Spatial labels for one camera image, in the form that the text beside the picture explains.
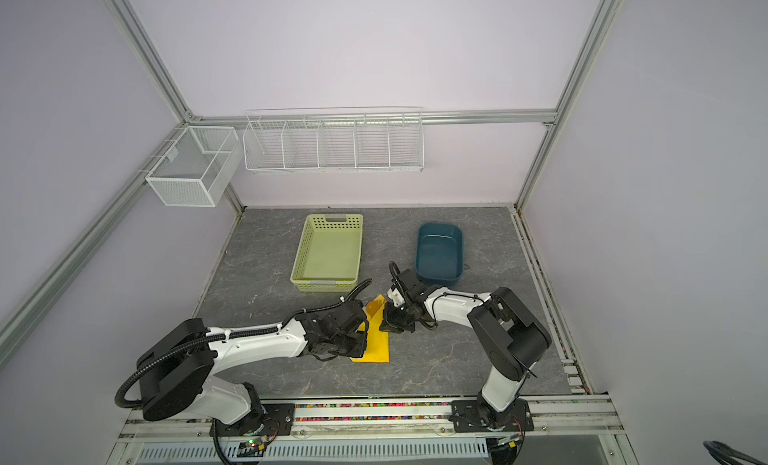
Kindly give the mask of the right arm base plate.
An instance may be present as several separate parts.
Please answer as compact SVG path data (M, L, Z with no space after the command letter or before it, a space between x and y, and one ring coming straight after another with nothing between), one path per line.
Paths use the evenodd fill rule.
M499 412L479 399L454 400L449 420L458 433L531 432L535 426L526 400L517 398Z

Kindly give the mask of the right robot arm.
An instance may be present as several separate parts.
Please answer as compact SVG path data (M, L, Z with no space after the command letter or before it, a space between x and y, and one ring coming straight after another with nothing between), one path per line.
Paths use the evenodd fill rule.
M388 265L392 286L379 330L414 332L417 324L434 330L450 322L473 330L491 363L477 398L451 403L451 420L460 433L488 430L518 433L534 429L528 402L520 397L532 368L552 345L547 328L506 287L490 293L454 291L429 285L412 269Z

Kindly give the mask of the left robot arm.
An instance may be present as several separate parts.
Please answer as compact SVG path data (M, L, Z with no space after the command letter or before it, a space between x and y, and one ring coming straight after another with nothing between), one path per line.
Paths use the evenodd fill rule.
M190 413L254 431L268 418L254 385L229 382L220 373L277 358L362 357L369 320L358 296L370 283L364 280L335 304L302 308L274 324L220 328L188 319L138 359L114 403L141 410L147 421Z

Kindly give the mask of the yellow paper napkin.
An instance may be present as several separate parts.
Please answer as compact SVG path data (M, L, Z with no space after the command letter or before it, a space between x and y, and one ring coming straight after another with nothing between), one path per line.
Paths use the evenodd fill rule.
M386 302L386 298L379 295L366 305L368 319L366 349L361 358L351 358L352 362L375 364L390 362L389 334L380 330Z

